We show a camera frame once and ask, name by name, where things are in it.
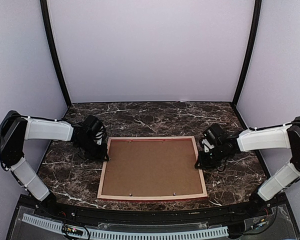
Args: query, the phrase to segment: wooden frame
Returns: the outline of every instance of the wooden frame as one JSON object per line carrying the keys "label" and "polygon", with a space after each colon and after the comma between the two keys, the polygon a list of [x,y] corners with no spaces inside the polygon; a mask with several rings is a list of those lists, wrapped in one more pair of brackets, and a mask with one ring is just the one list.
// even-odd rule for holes
{"label": "wooden frame", "polygon": [[[195,157],[198,158],[198,149],[197,144],[194,136],[169,136],[169,137],[109,137],[108,139],[108,152],[110,149],[110,144],[112,140],[131,140],[131,141],[142,141],[142,140],[184,140],[184,139],[191,139],[193,144],[193,149],[195,153]],[[188,195],[176,195],[176,196],[116,196],[116,195],[103,195],[103,186],[106,174],[107,162],[103,162],[102,172],[100,177],[100,183],[97,193],[98,199],[104,200],[121,200],[121,201],[175,201],[175,200],[187,200],[187,199],[197,199],[197,198],[206,198],[208,197],[204,174],[201,169],[198,169],[199,178],[201,181],[202,193],[198,194],[188,194]]]}

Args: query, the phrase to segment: white cable tray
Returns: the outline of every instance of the white cable tray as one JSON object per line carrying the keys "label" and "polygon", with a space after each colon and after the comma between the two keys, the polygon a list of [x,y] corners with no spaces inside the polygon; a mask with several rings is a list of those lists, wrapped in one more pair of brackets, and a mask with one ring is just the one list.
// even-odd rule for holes
{"label": "white cable tray", "polygon": [[[63,234],[62,222],[44,219],[38,216],[23,214],[22,221],[41,229],[45,229],[57,234]],[[69,236],[78,237],[81,239],[88,239],[87,231],[82,227],[76,227],[83,231],[82,236],[68,233]],[[205,240],[215,239],[220,237],[227,237],[228,227],[217,227],[212,229],[183,231],[183,232],[169,232],[169,233],[135,233],[135,232],[117,232],[104,231],[87,227],[90,232],[91,240]]]}

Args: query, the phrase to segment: brown board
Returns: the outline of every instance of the brown board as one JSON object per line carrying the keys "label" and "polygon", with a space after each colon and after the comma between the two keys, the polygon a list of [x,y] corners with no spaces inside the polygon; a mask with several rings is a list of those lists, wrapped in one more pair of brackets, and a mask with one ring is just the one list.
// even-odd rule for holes
{"label": "brown board", "polygon": [[207,197],[193,136],[110,137],[99,199],[162,201]]}

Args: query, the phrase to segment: marble tabletop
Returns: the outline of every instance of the marble tabletop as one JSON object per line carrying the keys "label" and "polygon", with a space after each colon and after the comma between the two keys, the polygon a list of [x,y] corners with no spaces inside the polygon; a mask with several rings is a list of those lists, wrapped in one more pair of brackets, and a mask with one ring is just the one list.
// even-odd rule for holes
{"label": "marble tabletop", "polygon": [[[117,102],[77,103],[66,114],[72,122],[88,115],[97,116],[109,137],[195,136],[196,141],[213,123],[229,132],[241,128],[238,118],[226,102]],[[229,159],[224,172],[204,170],[208,198],[129,202],[97,199],[102,162],[84,160],[71,142],[53,141],[38,175],[60,203],[112,210],[173,211],[211,208],[246,202],[265,179],[265,173],[253,152]]]}

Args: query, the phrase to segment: white wall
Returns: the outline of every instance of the white wall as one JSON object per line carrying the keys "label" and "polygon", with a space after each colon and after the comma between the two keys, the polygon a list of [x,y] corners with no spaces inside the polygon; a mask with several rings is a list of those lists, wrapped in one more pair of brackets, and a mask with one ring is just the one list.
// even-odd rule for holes
{"label": "white wall", "polygon": [[[66,111],[39,0],[0,1],[0,123],[9,110],[48,118]],[[26,142],[25,156],[34,169],[46,148],[46,141]],[[25,192],[0,167],[0,240],[6,239],[20,193]]]}
{"label": "white wall", "polygon": [[50,0],[73,102],[232,101],[254,0]]}
{"label": "white wall", "polygon": [[[270,126],[300,116],[300,0],[263,1],[253,55],[238,109],[249,126]],[[272,174],[287,149],[262,151]],[[300,228],[300,182],[287,195]]]}

